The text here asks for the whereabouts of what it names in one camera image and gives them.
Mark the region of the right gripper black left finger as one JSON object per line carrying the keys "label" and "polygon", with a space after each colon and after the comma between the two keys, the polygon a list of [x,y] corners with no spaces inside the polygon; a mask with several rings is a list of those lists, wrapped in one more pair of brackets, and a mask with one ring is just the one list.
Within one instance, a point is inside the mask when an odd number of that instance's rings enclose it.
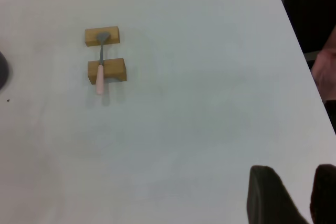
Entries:
{"label": "right gripper black left finger", "polygon": [[247,195],[249,223],[307,223],[281,178],[268,166],[252,166]]}

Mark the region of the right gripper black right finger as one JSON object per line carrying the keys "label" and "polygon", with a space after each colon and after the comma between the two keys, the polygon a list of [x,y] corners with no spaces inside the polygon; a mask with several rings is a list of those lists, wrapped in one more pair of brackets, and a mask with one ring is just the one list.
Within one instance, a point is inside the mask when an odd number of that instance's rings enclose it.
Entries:
{"label": "right gripper black right finger", "polygon": [[321,164],[314,176],[310,202],[313,223],[335,223],[335,166]]}

